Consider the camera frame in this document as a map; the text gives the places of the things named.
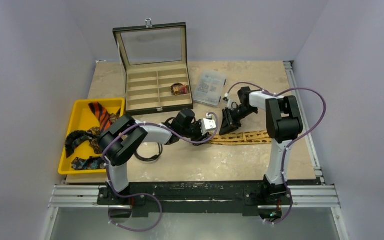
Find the cream insect print tie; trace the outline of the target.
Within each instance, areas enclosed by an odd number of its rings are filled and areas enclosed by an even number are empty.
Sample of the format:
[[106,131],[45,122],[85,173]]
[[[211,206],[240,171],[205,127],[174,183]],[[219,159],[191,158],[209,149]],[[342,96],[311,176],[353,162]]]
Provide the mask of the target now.
[[216,135],[210,142],[212,145],[241,146],[241,145],[270,145],[272,139],[267,131],[246,131]]

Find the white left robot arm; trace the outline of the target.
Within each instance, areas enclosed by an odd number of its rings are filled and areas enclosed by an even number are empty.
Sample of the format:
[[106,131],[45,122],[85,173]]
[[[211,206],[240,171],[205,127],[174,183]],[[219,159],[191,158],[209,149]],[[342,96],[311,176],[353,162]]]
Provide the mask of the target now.
[[214,113],[196,119],[195,113],[187,108],[162,123],[140,121],[128,114],[123,115],[97,140],[102,150],[107,184],[111,188],[110,199],[118,205],[128,201],[128,161],[143,143],[172,145],[184,140],[199,146],[214,138],[218,126],[218,117]]

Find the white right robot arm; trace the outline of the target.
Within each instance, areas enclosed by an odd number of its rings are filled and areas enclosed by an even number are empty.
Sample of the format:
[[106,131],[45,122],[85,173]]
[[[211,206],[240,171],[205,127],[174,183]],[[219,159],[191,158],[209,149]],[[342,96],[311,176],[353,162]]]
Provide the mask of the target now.
[[242,87],[238,91],[240,104],[228,101],[222,110],[219,134],[238,130],[241,120],[259,110],[265,111],[266,131],[271,138],[271,152],[267,173],[258,196],[268,204],[287,194],[287,166],[292,143],[303,132],[303,121],[295,96],[276,96],[264,90]]

